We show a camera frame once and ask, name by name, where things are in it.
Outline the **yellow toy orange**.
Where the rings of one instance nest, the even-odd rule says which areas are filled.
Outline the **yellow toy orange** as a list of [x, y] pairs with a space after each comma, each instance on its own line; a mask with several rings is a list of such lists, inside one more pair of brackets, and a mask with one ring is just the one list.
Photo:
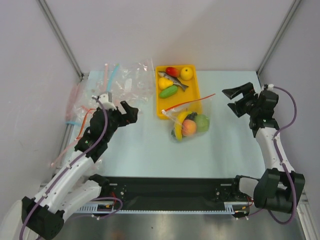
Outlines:
[[183, 67], [180, 71], [180, 78], [184, 81], [189, 81], [194, 77], [194, 71], [191, 67]]

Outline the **yellow toy banana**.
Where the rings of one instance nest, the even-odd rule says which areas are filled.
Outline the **yellow toy banana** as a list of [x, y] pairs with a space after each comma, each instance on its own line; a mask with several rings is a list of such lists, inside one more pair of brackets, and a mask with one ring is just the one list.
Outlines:
[[182, 111], [176, 117], [176, 121], [174, 123], [174, 134], [175, 134], [175, 138], [178, 141], [181, 141], [183, 138], [183, 135], [182, 135], [183, 121], [191, 113], [192, 113], [192, 111]]

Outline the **yellow plastic bin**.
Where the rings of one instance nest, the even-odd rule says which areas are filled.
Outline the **yellow plastic bin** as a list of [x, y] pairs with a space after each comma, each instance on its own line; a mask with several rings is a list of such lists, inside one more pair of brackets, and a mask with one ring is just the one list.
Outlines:
[[193, 101], [200, 99], [200, 91], [197, 79], [196, 67], [193, 64], [185, 64], [185, 65], [173, 65], [172, 67], [181, 71], [184, 67], [189, 67], [193, 70], [193, 77], [190, 80], [183, 80], [182, 78], [178, 78], [184, 85], [187, 85], [188, 88], [183, 91], [180, 86], [178, 86], [177, 93], [173, 94], [168, 98], [160, 98], [159, 94], [161, 89], [158, 86], [158, 81], [161, 78], [159, 72], [165, 71], [169, 65], [158, 65], [155, 67], [155, 112], [159, 119], [166, 120], [167, 117], [162, 114], [162, 110], [168, 109], [172, 106], [178, 105], [180, 103], [185, 103], [188, 101]]

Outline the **dark toy grape bunch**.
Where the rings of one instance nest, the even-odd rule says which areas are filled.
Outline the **dark toy grape bunch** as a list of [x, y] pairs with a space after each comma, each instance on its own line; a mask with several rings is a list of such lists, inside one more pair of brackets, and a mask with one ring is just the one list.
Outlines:
[[197, 112], [192, 112], [192, 113], [190, 113], [190, 114], [187, 115], [187, 117], [185, 118], [185, 120], [194, 121], [197, 115], [198, 115]]

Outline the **right aluminium corner post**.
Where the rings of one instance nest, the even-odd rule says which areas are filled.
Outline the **right aluminium corner post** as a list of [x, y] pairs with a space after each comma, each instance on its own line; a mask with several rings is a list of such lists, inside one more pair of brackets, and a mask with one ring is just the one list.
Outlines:
[[261, 74], [263, 73], [266, 65], [268, 64], [269, 60], [271, 59], [273, 53], [275, 52], [276, 48], [280, 44], [280, 41], [284, 37], [288, 27], [290, 26], [291, 22], [293, 21], [300, 5], [302, 4], [303, 0], [293, 0], [287, 13], [285, 14], [284, 19], [282, 20], [274, 38], [271, 41], [262, 61], [260, 62], [257, 70], [256, 75], [260, 78]]

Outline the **peach toy fruit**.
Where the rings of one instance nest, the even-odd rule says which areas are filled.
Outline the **peach toy fruit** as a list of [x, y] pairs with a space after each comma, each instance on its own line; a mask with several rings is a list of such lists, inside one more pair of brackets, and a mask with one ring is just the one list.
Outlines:
[[192, 136], [197, 131], [197, 124], [189, 119], [186, 119], [182, 123], [182, 135], [185, 137]]

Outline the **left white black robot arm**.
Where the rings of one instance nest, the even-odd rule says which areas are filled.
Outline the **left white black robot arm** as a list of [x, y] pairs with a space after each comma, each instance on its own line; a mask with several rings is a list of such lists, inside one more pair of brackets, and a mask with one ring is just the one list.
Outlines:
[[51, 181], [33, 198], [22, 199], [22, 228], [19, 239], [23, 239], [25, 228], [29, 228], [45, 240], [53, 239], [66, 220], [85, 203], [94, 200], [122, 202], [111, 195], [110, 182], [94, 174], [75, 191], [72, 187], [79, 178], [107, 150], [108, 143], [119, 127], [136, 123], [139, 110], [121, 101], [125, 113], [109, 101], [101, 102], [93, 113], [89, 126], [78, 140], [69, 160]]

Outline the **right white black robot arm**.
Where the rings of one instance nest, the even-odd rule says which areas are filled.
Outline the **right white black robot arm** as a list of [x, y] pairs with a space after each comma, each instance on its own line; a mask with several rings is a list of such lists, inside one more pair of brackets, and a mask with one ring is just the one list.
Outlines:
[[279, 127], [274, 118], [279, 102], [275, 88], [273, 84], [266, 84], [256, 92], [248, 82], [222, 90], [230, 100], [242, 95], [228, 107], [239, 118], [249, 115], [249, 128], [260, 147], [265, 166], [259, 179], [238, 175], [238, 183], [230, 188], [230, 194], [237, 201], [252, 197], [256, 208], [293, 214], [305, 186], [305, 177], [291, 166], [282, 146], [280, 133], [284, 128]]

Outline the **aluminium corner post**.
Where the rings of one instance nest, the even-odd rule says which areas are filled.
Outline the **aluminium corner post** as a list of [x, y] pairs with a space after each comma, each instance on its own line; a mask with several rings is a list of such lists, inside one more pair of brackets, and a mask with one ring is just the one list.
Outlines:
[[288, 27], [290, 26], [291, 22], [293, 21], [300, 5], [302, 4], [303, 0], [293, 0], [287, 13], [285, 14], [284, 19], [282, 20], [274, 38], [271, 41], [262, 61], [260, 62], [257, 70], [256, 75], [260, 78], [261, 74], [263, 73], [266, 65], [268, 64], [269, 60], [271, 59], [273, 53], [275, 52], [276, 48], [280, 44], [280, 41], [284, 37]]
[[50, 6], [48, 5], [46, 0], [36, 0], [40, 10], [42, 11], [45, 19], [48, 22], [48, 25], [50, 26], [53, 34], [55, 35], [60, 47], [62, 48], [63, 52], [65, 53], [67, 59], [69, 60], [72, 69], [77, 75], [78, 81], [81, 82], [84, 77], [84, 73], [81, 71], [81, 68], [78, 64], [78, 61], [75, 58], [75, 55], [70, 48], [70, 45], [68, 44], [68, 41], [66, 40], [53, 12], [50, 9]]

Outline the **clear pink-zipper zip bag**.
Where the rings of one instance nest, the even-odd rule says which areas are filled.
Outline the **clear pink-zipper zip bag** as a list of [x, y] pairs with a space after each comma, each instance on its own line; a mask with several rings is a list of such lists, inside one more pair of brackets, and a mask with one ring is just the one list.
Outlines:
[[81, 92], [81, 83], [75, 84], [69, 94], [68, 101], [65, 110], [65, 122], [69, 122], [75, 119], [75, 104], [79, 98]]

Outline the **left aluminium corner post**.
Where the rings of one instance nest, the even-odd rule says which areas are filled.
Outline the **left aluminium corner post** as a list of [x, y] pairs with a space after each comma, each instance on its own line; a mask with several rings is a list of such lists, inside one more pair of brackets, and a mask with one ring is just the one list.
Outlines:
[[70, 48], [70, 45], [68, 44], [68, 41], [66, 40], [53, 12], [50, 9], [50, 6], [48, 5], [46, 0], [36, 0], [40, 10], [42, 11], [45, 19], [48, 22], [48, 25], [50, 26], [53, 34], [55, 35], [60, 47], [62, 48], [63, 52], [65, 53], [67, 59], [69, 60], [72, 69], [77, 75], [78, 81], [81, 82], [84, 77], [84, 73], [81, 71], [81, 68], [78, 64], [78, 61], [75, 58], [75, 55]]

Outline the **clear orange-zipper zip bag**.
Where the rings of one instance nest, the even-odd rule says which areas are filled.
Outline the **clear orange-zipper zip bag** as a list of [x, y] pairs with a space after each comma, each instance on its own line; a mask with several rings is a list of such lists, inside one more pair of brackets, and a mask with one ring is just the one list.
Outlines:
[[185, 142], [209, 131], [212, 99], [215, 94], [176, 104], [161, 113], [172, 122], [170, 135], [176, 142]]

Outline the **red toy mango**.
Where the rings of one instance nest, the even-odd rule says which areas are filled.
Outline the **red toy mango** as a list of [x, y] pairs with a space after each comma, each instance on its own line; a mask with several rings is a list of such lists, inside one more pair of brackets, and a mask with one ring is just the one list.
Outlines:
[[178, 78], [180, 76], [180, 71], [172, 66], [169, 66], [165, 69], [165, 73], [168, 74], [171, 77]]

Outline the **clear blue-zipper zip bag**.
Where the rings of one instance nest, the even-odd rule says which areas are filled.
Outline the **clear blue-zipper zip bag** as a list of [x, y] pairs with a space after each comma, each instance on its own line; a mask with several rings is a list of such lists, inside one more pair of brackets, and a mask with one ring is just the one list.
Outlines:
[[143, 104], [155, 95], [155, 70], [151, 58], [139, 62], [104, 66], [101, 91], [111, 93], [112, 101]]

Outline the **green toy vegetable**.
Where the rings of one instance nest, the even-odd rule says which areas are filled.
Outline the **green toy vegetable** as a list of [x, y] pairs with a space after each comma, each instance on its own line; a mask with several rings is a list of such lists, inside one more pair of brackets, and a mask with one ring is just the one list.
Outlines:
[[159, 97], [161, 99], [166, 99], [166, 98], [169, 98], [171, 97], [172, 95], [176, 94], [178, 91], [178, 87], [176, 85], [172, 85], [170, 87], [167, 87], [166, 89], [162, 90], [160, 93], [159, 93]]

